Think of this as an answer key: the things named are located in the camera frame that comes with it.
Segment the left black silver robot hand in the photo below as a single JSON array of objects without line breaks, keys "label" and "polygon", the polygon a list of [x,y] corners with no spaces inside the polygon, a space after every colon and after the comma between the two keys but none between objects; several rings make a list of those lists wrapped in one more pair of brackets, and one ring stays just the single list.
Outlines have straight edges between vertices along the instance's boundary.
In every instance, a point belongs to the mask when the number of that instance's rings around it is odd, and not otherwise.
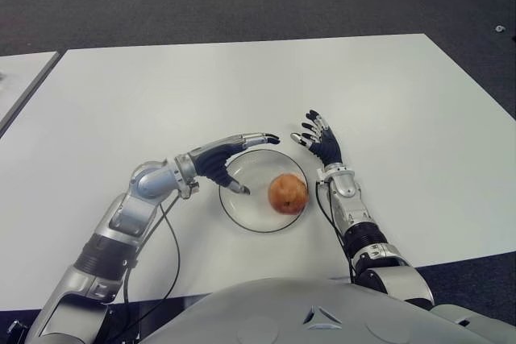
[{"label": "left black silver robot hand", "polygon": [[198,147],[188,155],[198,176],[204,176],[233,193],[250,195],[249,188],[240,184],[227,171],[227,160],[250,147],[279,143],[280,138],[269,133],[232,135]]}]

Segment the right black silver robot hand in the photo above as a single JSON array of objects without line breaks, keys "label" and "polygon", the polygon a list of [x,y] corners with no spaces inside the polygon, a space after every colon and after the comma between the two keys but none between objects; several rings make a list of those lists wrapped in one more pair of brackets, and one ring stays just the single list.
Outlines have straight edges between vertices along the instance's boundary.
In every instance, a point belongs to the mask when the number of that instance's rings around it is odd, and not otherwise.
[{"label": "right black silver robot hand", "polygon": [[290,138],[318,157],[324,166],[341,164],[343,159],[339,143],[327,120],[315,110],[306,113],[306,118],[309,122],[303,122],[302,127],[307,132],[293,132]]}]

